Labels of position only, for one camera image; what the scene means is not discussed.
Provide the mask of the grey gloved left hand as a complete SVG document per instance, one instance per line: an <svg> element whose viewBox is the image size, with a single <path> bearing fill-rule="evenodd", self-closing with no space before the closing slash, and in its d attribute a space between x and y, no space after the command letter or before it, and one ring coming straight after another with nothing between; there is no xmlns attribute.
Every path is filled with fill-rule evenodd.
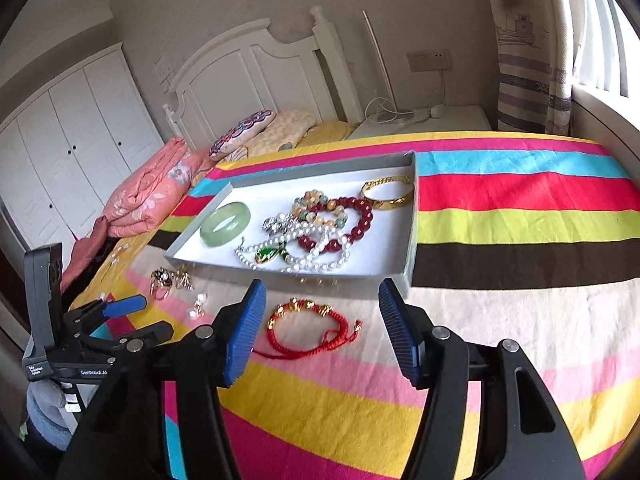
<svg viewBox="0 0 640 480"><path fill-rule="evenodd" d="M72 433L61 414L65 406L62 389L52 380L31 382L26 393L26 410L35 432L57 450L64 452Z"/></svg>

